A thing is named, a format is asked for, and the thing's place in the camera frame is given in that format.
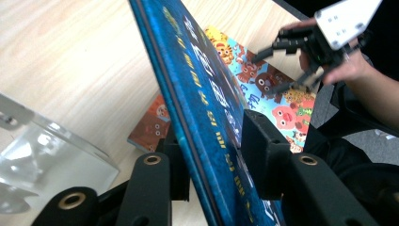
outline person's arm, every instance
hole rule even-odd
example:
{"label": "person's arm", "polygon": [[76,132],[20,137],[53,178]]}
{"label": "person's arm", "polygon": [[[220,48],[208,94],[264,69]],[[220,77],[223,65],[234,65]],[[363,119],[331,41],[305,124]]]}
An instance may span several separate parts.
{"label": "person's arm", "polygon": [[[311,18],[305,22],[287,25],[283,29],[315,24],[316,21]],[[306,70],[309,66],[307,55],[302,53],[299,60],[302,69]],[[399,131],[399,82],[373,68],[364,59],[361,51],[352,53],[347,61],[323,79],[325,85],[339,81],[346,83],[374,117]]]}

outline colorful picture book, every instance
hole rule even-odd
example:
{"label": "colorful picture book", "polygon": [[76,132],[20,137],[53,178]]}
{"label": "colorful picture book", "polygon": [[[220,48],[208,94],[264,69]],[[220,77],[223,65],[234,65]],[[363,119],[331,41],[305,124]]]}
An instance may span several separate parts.
{"label": "colorful picture book", "polygon": [[280,202],[261,200],[247,173],[244,109],[262,112],[301,152],[314,96],[265,95],[291,79],[266,62],[251,64],[253,54],[216,28],[202,31],[180,1],[130,4],[208,223],[283,225]]}

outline cartoon character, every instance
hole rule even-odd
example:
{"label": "cartoon character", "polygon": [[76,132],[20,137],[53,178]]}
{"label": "cartoon character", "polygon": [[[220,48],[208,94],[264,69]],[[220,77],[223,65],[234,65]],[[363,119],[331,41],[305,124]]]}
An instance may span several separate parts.
{"label": "cartoon character", "polygon": [[279,105],[272,110],[272,114],[276,119],[276,126],[282,130],[296,129],[304,134],[308,133],[311,122],[310,116],[296,115],[296,105]]}
{"label": "cartoon character", "polygon": [[303,101],[314,101],[314,94],[303,92],[297,89],[289,89],[284,92],[287,103],[295,103],[300,105]]}
{"label": "cartoon character", "polygon": [[292,138],[290,138],[288,136],[285,136],[285,138],[290,143],[291,153],[302,153],[303,152],[303,148],[301,146],[297,145]]}
{"label": "cartoon character", "polygon": [[231,61],[234,59],[231,46],[224,40],[211,40],[211,42],[216,48],[217,53],[223,59],[223,62],[225,64],[231,64]]}
{"label": "cartoon character", "polygon": [[145,114],[129,139],[148,151],[154,152],[159,139],[167,136],[169,126],[170,121],[163,121],[152,114]]}
{"label": "cartoon character", "polygon": [[296,111],[296,115],[297,116],[303,116],[303,115],[311,116],[312,112],[313,112],[313,108],[311,108],[311,107],[302,107],[302,105],[300,105],[298,107],[298,110]]}
{"label": "cartoon character", "polygon": [[[268,65],[267,67],[267,72],[272,74],[270,76],[270,80],[275,84],[274,86],[281,85],[286,82],[292,82],[292,79],[285,75],[284,73],[280,72],[277,68]],[[274,95],[274,102],[277,104],[280,104],[282,100],[282,94],[277,93]]]}
{"label": "cartoon character", "polygon": [[205,35],[216,48],[220,57],[223,59],[223,62],[225,64],[231,64],[234,55],[232,54],[231,46],[227,43],[229,37],[220,31],[215,30],[213,27],[206,29]]}
{"label": "cartoon character", "polygon": [[266,93],[270,90],[270,88],[276,86],[276,83],[272,79],[272,74],[270,73],[260,73],[255,78],[255,82],[250,81],[249,84],[255,84],[258,90],[261,91],[261,98],[266,96]]}
{"label": "cartoon character", "polygon": [[261,67],[258,67],[257,65],[252,64],[251,62],[245,62],[241,65],[241,72],[237,74],[237,78],[242,83],[253,84],[254,82],[253,81],[249,82],[249,80],[251,78],[256,78],[258,75],[258,70],[260,69]]}
{"label": "cartoon character", "polygon": [[165,100],[161,94],[159,94],[155,100],[152,102],[152,105],[149,107],[148,111],[149,114],[154,116],[163,117],[166,119],[170,119],[167,106],[165,105]]}
{"label": "cartoon character", "polygon": [[240,49],[240,52],[236,53],[237,56],[235,58],[235,61],[239,64],[242,64],[242,63],[244,63],[243,56],[246,54],[246,51],[244,50],[244,46],[242,46],[242,45],[239,45],[239,44],[235,45],[234,50],[237,50],[237,48]]}
{"label": "cartoon character", "polygon": [[297,132],[297,131],[293,131],[293,133],[294,133],[293,134],[293,138],[294,139],[296,139],[299,142],[305,142],[307,134],[300,133],[300,132]]}

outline light wood surface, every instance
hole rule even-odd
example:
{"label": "light wood surface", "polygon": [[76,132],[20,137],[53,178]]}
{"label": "light wood surface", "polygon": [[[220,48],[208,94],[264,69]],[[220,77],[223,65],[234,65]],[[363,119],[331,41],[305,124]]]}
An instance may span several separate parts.
{"label": "light wood surface", "polygon": [[[202,28],[214,25],[254,53],[297,19],[271,0],[184,0]],[[296,56],[269,62],[296,78]],[[126,0],[0,2],[0,92],[108,153],[129,179],[143,152],[126,139],[158,91]],[[173,225],[206,225],[197,195],[173,203]],[[30,225],[39,211],[0,215]]]}

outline blue book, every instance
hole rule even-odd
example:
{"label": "blue book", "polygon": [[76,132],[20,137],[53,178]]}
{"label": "blue book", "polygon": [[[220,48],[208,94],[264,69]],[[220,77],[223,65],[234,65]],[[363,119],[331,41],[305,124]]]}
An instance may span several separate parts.
{"label": "blue book", "polygon": [[130,0],[176,138],[210,225],[283,225],[240,153],[242,88],[180,1]]}

